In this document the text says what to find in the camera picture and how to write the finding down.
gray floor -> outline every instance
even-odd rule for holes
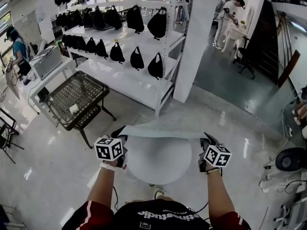
[[[294,100],[295,94],[290,81],[278,88],[274,83],[255,69],[256,78],[251,79],[246,69],[242,75],[238,72],[242,65],[232,63],[234,50],[233,41],[222,54],[211,45],[205,50],[194,84],[217,95],[254,115],[269,127],[283,135],[282,112],[285,107],[284,125],[291,127],[293,137],[290,140],[297,146],[306,146],[301,135],[301,129],[296,125],[291,115],[295,105],[287,105]]]
[[[86,200],[100,161],[78,131],[54,127],[44,116],[35,115],[10,90],[6,93],[0,106],[17,119],[21,135],[14,141],[25,150],[16,147],[9,150],[16,164],[0,151],[0,202],[17,207],[27,229],[58,230]],[[85,129],[90,143],[122,125],[152,121],[168,124],[175,130],[205,131],[216,137],[233,152],[229,166],[224,169],[224,182],[236,211],[252,229],[259,229],[269,207],[262,230],[274,228],[272,219],[279,216],[280,205],[291,196],[277,193],[279,184],[264,194],[259,182],[264,173],[263,164],[285,143],[278,133],[195,86],[185,104],[173,99],[168,101],[159,118],[154,116],[152,109],[114,91],[105,99],[105,106],[118,120],[113,122],[101,112]],[[190,143],[192,161],[188,170],[165,188],[167,196],[198,210],[208,200],[207,178],[198,172],[198,140],[190,140]],[[153,197],[153,188],[138,180],[129,169],[126,174],[116,173],[115,187],[119,206],[134,199]],[[207,218],[208,208],[200,216]]]

ceiling light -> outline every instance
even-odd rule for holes
[[[8,6],[8,3],[5,3],[5,4],[0,8],[0,11],[2,11],[6,6]]]
[[[303,31],[304,33],[306,32],[306,30],[305,30],[302,26],[300,26],[300,25],[298,25],[298,24],[296,24],[296,23],[294,23],[294,22],[291,22],[291,23],[292,23],[292,25],[293,25],[294,27],[296,27],[297,29]]]

bracelet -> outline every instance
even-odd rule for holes
[[[220,168],[213,168],[213,169],[210,169],[208,171],[205,171],[205,174],[210,174],[210,173],[213,173],[213,172],[216,172],[216,171],[220,172],[221,169]]]
[[[101,163],[101,164],[100,164],[100,167],[101,167],[101,168],[105,168],[105,169],[110,170],[110,171],[114,171],[114,172],[115,172],[115,170],[116,170],[115,167],[113,167],[113,166],[111,166],[111,165],[109,165],[109,164],[106,164],[106,163]]]

white desk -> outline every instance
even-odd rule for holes
[[[18,81],[17,88],[19,94],[21,94],[24,99],[27,101],[28,98],[32,100],[32,102],[37,106],[40,113],[46,116],[46,118],[53,123],[53,125],[58,126],[58,123],[56,120],[54,120],[51,115],[47,113],[47,111],[44,109],[43,105],[38,102],[38,100],[35,98],[36,95],[48,84],[50,83],[57,75],[59,75],[61,72],[64,75],[64,78],[67,79],[67,75],[64,72],[66,68],[70,67],[72,73],[74,74],[76,72],[76,63],[68,57],[62,56],[62,63],[58,65],[49,75],[47,75],[43,80],[40,80],[39,78],[36,78],[35,81],[30,81],[28,85],[24,85],[22,81]]]
[[[238,40],[238,39],[242,39],[244,36],[247,36],[247,30],[244,29],[243,27],[236,27],[234,24],[232,24],[229,29],[227,30],[227,33],[226,33],[226,39],[225,39],[225,46],[224,48],[222,49],[222,53],[224,53],[227,49],[227,46],[228,46],[228,43],[229,43],[229,40],[231,38],[233,38],[235,40],[235,42]]]

white pants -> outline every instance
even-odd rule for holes
[[[223,33],[228,25],[228,20],[224,20],[224,19],[218,19],[218,28],[215,34],[215,38],[214,38],[214,43],[215,45],[221,47],[222,43],[221,38],[223,36]]]

